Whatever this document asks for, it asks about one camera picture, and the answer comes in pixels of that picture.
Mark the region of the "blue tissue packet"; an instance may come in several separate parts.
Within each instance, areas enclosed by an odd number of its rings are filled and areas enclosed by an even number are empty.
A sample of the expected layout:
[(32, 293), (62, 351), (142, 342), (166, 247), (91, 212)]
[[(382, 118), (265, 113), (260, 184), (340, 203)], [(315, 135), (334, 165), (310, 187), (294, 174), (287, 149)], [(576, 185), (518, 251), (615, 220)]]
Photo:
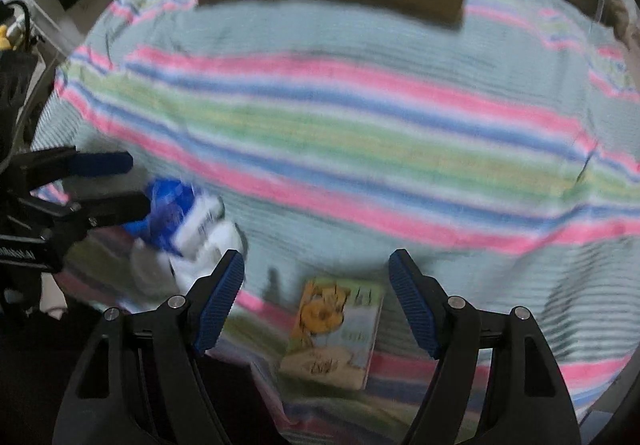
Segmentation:
[(178, 255), (195, 247), (224, 215), (224, 202), (216, 194), (179, 179), (154, 179), (145, 194), (151, 201), (150, 213), (144, 220), (125, 224), (125, 231)]

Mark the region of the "white crumpled tissue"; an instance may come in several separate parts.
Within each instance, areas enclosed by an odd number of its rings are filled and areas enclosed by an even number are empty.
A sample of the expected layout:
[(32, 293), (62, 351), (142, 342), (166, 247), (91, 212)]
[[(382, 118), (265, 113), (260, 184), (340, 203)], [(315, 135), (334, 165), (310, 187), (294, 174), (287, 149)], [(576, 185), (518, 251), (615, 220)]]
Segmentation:
[(132, 278), (150, 297), (186, 293), (198, 278), (209, 275), (228, 250), (244, 253), (241, 231), (231, 220), (220, 220), (198, 244), (178, 255), (137, 239), (131, 248)]

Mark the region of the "striped colourful towel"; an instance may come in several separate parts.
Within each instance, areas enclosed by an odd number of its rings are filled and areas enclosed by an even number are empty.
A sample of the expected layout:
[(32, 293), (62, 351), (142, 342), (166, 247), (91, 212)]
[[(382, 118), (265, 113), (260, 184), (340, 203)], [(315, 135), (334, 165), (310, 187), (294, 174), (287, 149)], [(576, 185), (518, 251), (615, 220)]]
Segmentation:
[(216, 351), (250, 364), (284, 436), (396, 444), (433, 376), (387, 293), (366, 387), (282, 376), (306, 281), (387, 283), (404, 248), (479, 309), (528, 307), (584, 417), (639, 343), (639, 87), (563, 0), (465, 0), (448, 29), (311, 0), (115, 0), (58, 67), (36, 148), (224, 202), (245, 281)]

